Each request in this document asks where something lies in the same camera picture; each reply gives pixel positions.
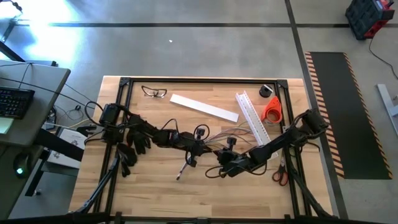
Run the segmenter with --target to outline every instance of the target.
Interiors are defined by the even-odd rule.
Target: white plastic strip
[[[215,106],[207,105],[196,100],[191,100],[183,96],[173,94],[170,102],[180,104],[198,111],[202,111],[220,118],[224,118],[230,121],[238,122],[239,115]]]
[[[246,121],[248,121],[251,131],[253,132],[253,135],[257,140],[257,144],[259,146],[268,144],[271,139],[269,138],[264,125],[262,125],[261,120],[258,117],[256,110],[254,109],[253,104],[251,103],[246,91],[244,91],[242,95],[236,94],[236,100],[238,101],[239,106],[242,109]],[[274,152],[271,155],[271,159],[276,157],[278,157],[278,153]]]

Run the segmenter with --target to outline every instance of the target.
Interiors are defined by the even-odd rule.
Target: gray desk
[[[13,63],[15,62],[0,60],[0,65]],[[0,67],[0,77],[21,81],[26,66],[27,65]],[[31,65],[26,72],[24,82],[60,92],[69,74],[70,70],[65,68]],[[19,83],[0,79],[0,85],[18,87]],[[8,218],[8,215],[27,182],[27,179],[18,179],[14,174],[12,168],[13,160],[21,151],[27,151],[33,155],[33,166],[36,164],[43,147],[30,145],[33,143],[36,134],[58,96],[49,91],[24,84],[21,85],[21,88],[35,90],[35,95],[24,119],[14,120],[8,133],[0,136],[0,155],[6,147],[4,146],[5,144],[14,143],[14,146],[9,146],[4,155],[0,158],[0,220]]]
[[[0,65],[16,63],[20,62],[0,60]],[[0,77],[21,81],[26,66],[28,65],[0,67]],[[70,70],[66,68],[33,64],[27,69],[23,82],[59,93],[67,81],[69,74]],[[0,79],[0,85],[18,88],[19,83]],[[24,119],[14,120],[8,133],[0,134],[0,144],[31,146],[58,97],[57,94],[50,91],[41,90],[40,88],[25,84],[22,84],[21,88],[35,91],[33,102],[29,106]]]

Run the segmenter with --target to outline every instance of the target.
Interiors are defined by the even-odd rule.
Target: orange object
[[[275,124],[282,121],[282,105],[277,96],[274,96],[264,108],[264,111],[261,114],[261,121],[264,121],[265,119]]]

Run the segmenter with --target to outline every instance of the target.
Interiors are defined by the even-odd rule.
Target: yellow black hazard stripe
[[[330,124],[328,111],[326,110],[325,100],[323,99],[322,90],[319,85],[317,71],[312,61],[312,56],[310,52],[305,53],[305,59],[307,61],[308,71],[310,72],[310,77],[312,81],[312,87],[315,92],[315,98],[317,99],[318,107],[323,119],[329,124],[326,130],[326,138],[328,140],[329,149],[331,152],[331,157],[335,165],[335,170],[338,176],[344,178],[343,165],[341,163],[340,155],[337,150],[336,139],[333,134],[333,127]]]
[[[351,73],[351,76],[353,77],[353,81],[354,81],[354,84],[355,84],[355,87],[356,87],[356,91],[358,92],[358,95],[359,95],[359,97],[360,97],[360,99],[361,99],[362,106],[363,106],[363,108],[364,108],[364,110],[365,110],[366,116],[368,117],[369,124],[370,124],[371,127],[372,127],[373,135],[374,135],[374,138],[376,139],[377,145],[379,146],[380,154],[381,154],[381,156],[383,157],[384,164],[386,165],[386,168],[387,168],[387,170],[388,170],[388,176],[389,176],[390,178],[393,178],[390,165],[389,165],[388,162],[387,162],[387,156],[386,156],[386,154],[385,154],[384,151],[383,151],[383,148],[382,148],[382,146],[381,146],[381,142],[380,142],[379,137],[378,137],[378,135],[377,135],[377,133],[376,133],[376,128],[374,128],[374,125],[373,125],[373,122],[372,122],[372,118],[371,118],[370,115],[369,115],[369,111],[368,111],[368,109],[367,109],[367,107],[366,107],[366,105],[365,105],[365,102],[364,102],[364,100],[363,100],[363,96],[362,96],[361,90],[359,89],[359,85],[358,85],[358,83],[357,83],[357,81],[356,81],[356,78],[355,78],[355,75],[354,75],[354,70],[353,70],[353,68],[352,68],[352,66],[351,66],[351,63],[350,63],[349,60],[348,60],[347,54],[346,54],[346,53],[343,53],[343,54],[344,54],[344,57],[345,57],[345,59],[346,59],[349,72]]]

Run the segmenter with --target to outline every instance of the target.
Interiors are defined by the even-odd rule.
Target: black floor mat
[[[392,179],[391,169],[345,53],[306,52],[336,173],[345,179]]]

